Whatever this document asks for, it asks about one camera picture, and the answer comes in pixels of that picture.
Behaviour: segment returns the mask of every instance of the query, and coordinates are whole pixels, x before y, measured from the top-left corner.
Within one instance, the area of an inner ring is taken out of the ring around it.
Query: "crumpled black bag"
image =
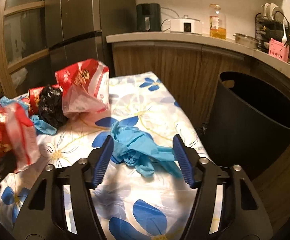
[[[39,119],[58,129],[67,122],[62,109],[62,92],[59,88],[46,86],[39,95]]]

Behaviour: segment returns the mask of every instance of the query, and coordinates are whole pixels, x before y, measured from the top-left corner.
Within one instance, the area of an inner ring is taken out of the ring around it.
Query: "refrigerator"
[[[114,67],[106,36],[135,32],[135,0],[45,0],[45,33],[52,71],[88,58]]]

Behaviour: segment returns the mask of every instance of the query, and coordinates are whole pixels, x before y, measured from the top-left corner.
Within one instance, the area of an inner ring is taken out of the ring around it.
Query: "crumpled blue plastic glove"
[[[29,119],[33,122],[37,134],[54,135],[57,132],[55,127],[43,120],[40,120],[38,115],[32,115]]]
[[[19,98],[18,100],[14,100],[14,99],[9,99],[7,97],[2,97],[0,100],[0,105],[2,107],[5,107],[11,103],[17,102],[19,103],[24,110],[26,111],[26,115],[28,116],[28,105],[26,105],[21,98]],[[30,120],[33,122],[34,127],[36,129],[36,134],[48,134],[48,135],[54,135],[57,132],[57,129],[53,126],[51,126],[49,123],[40,120],[38,118],[38,115],[32,115],[30,117]]]
[[[176,165],[174,149],[158,146],[145,132],[137,127],[120,126],[115,122],[111,127],[114,140],[113,157],[135,167],[144,177],[152,177],[155,169],[152,161],[158,163],[176,178],[182,178],[181,170]]]

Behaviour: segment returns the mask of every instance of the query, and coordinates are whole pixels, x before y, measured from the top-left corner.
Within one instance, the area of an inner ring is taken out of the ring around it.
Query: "plastic bottle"
[[[209,35],[210,37],[226,40],[226,15],[221,12],[219,4],[209,5]]]

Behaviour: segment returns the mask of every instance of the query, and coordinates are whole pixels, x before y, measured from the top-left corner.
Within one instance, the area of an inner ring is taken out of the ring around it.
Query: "bottle label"
[[[210,29],[218,30],[219,28],[219,18],[218,16],[210,16],[209,17]]]

